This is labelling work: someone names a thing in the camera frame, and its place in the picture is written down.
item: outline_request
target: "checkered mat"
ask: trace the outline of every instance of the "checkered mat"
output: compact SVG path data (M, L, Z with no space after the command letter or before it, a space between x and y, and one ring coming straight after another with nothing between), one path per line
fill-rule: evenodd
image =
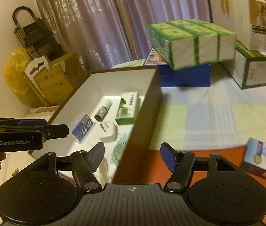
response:
M162 88L151 150L163 142L176 150L228 149L250 137L266 143L266 86L241 90L218 63L211 82L209 88Z

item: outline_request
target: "green and white box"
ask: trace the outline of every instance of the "green and white box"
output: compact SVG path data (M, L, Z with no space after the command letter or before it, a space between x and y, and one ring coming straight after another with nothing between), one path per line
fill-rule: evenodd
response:
M126 92L121 94L120 104L117 110L115 121L118 125L134 124L140 98L138 92Z
M266 86L266 52L248 50L237 41L235 59L221 64L241 89Z
M194 53L197 64L212 63L218 61L218 34L214 31L191 23L190 25L179 25L174 21L167 22L175 25L194 36Z
M167 24L177 27L178 25L193 25L194 23L182 19L182 20L169 21L167 22Z
M218 34L218 61L234 59L236 34L212 23L203 23L201 26Z
M196 25L210 24L209 22L200 19L185 19L185 21Z
M152 46L173 70L196 65L193 35L167 23L148 28Z

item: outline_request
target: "purple curtain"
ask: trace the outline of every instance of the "purple curtain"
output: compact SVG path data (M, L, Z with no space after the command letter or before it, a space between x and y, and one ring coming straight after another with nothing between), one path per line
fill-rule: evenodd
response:
M147 26L175 19L209 21L208 0L36 0L66 52L86 70L145 58Z

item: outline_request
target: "shoebox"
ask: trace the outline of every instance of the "shoebox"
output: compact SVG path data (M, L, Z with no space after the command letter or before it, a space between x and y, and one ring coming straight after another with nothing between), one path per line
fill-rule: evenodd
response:
M66 124L69 127L69 135L62 139L46 140L42 150L34 150L29 153L34 158L39 158L47 152L55 152L57 156L69 156L75 151L89 151L100 142L99 131L108 128L106 124L117 126L115 117L120 106L121 96L128 92L137 92L140 98L137 116L134 124L118 125L116 140L111 139L110 142L104 143L105 157L99 166L99 179L104 185L106 182L111 182L106 180L105 174L110 171L112 174L118 174L124 170L126 176L118 177L118 183L124 183L132 177L138 179L140 170L143 169L143 164L139 159L145 159L162 101L157 66L116 68L89 73L48 121L49 125ZM97 121L94 116L103 109L108 99L111 100L112 105L106 108L107 113L103 120ZM79 124L83 127L79 134L81 141L73 132ZM116 167L112 157L116 157L115 148L119 139L125 135L128 136L128 139L122 142L123 155ZM60 171L60 173L72 178L71 171Z
M221 65L241 89L266 86L266 52L248 50L237 41L235 59Z
M249 50L266 52L266 1L232 0L237 39Z
M156 65L158 66L160 84L162 87L209 87L211 65L201 64L193 67L188 67L180 70L173 70L164 60L164 58L151 48L144 66Z
M180 20L169 21L167 24L173 25L194 36L196 64L218 61L218 34L216 32L203 26ZM185 51L178 50L178 53L183 55L185 54Z
M167 23L148 26L149 40L173 70L195 66L194 36Z
M266 143L250 138L240 168L266 179Z

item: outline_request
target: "product packaging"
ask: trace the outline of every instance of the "product packaging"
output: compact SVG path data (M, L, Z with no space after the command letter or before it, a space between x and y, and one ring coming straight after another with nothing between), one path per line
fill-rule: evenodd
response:
M210 64L200 64L180 70L173 70L156 51L151 48L144 61L144 66L157 65L162 87L209 87L210 86Z
M71 133L78 140L78 142L82 142L90 130L94 127L94 123L87 114L85 114L79 122L75 123L76 125L74 128L70 127Z
M249 50L266 52L266 1L232 2L237 39Z
M237 41L235 59L221 65L241 89L266 86L266 52L248 50Z
M169 21L167 24L173 25L194 36L196 64L218 61L218 34L216 32L186 21ZM181 49L178 53L184 55L185 51Z
M210 29L218 34L218 61L234 58L236 34L218 25L200 19L189 19L188 21Z
M173 70L196 65L194 36L167 23L149 25L152 46Z
M250 138L240 168L266 179L266 144Z
M126 92L121 95L115 121L118 125L134 124L139 109L138 92Z

